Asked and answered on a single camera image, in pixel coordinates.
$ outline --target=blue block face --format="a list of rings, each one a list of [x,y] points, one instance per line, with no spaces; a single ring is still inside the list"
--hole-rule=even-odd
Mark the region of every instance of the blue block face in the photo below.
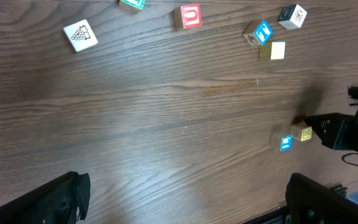
[[[292,136],[285,136],[281,138],[280,151],[286,151],[292,147]]]
[[[291,19],[293,11],[295,10],[296,4],[292,6],[287,6],[283,8],[283,11],[278,18],[278,21],[287,21]]]
[[[262,21],[258,28],[256,28],[254,34],[259,39],[259,42],[264,45],[266,41],[273,35],[273,30],[270,28],[266,21]]]

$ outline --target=yellow block face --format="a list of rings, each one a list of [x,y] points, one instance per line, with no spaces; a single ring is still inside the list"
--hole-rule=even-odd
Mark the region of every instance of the yellow block face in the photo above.
[[[259,58],[262,60],[270,60],[272,58],[272,43],[267,42],[260,46]]]
[[[305,128],[304,130],[302,130],[301,141],[311,139],[311,133],[312,133],[311,127],[308,127],[308,128]]]

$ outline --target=grape illustration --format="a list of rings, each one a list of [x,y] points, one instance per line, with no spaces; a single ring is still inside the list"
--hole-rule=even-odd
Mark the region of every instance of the grape illustration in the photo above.
[[[75,33],[71,37],[72,40],[88,40],[90,38],[90,33],[88,32],[88,29],[85,25],[80,26],[80,28],[75,31]]]

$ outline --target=wooden table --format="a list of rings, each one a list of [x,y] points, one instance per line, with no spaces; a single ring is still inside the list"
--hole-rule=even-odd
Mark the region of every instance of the wooden table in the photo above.
[[[69,170],[91,176],[85,223],[240,223],[281,205],[293,172],[358,190],[317,136],[269,146],[299,111],[354,114],[358,0],[300,1],[291,31],[275,21],[294,1],[205,0],[203,25],[176,31],[191,2],[0,1],[0,205]],[[99,44],[74,54],[63,28],[82,19]],[[256,19],[285,60],[247,44]]]

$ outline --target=cube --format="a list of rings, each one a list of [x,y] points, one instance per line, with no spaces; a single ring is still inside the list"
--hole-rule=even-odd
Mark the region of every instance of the cube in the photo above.
[[[259,58],[262,60],[284,59],[285,42],[267,42],[260,46]]]
[[[75,52],[87,49],[98,43],[98,40],[93,34],[91,26],[88,24],[86,19],[64,27],[63,30],[66,33],[66,36],[72,44]]]
[[[119,0],[118,5],[132,12],[139,12],[144,7],[146,0]]]
[[[200,4],[180,6],[174,10],[177,30],[198,27],[203,24]]]
[[[283,8],[278,23],[286,29],[299,29],[308,14],[300,5],[295,4]]]
[[[242,33],[249,45],[264,45],[273,35],[273,30],[266,21],[252,22]]]
[[[299,141],[306,141],[311,139],[311,133],[313,132],[311,126],[308,126],[304,122],[291,125],[290,134]]]
[[[283,131],[273,133],[270,137],[270,145],[274,149],[280,148],[280,151],[289,150],[292,148],[292,136]]]

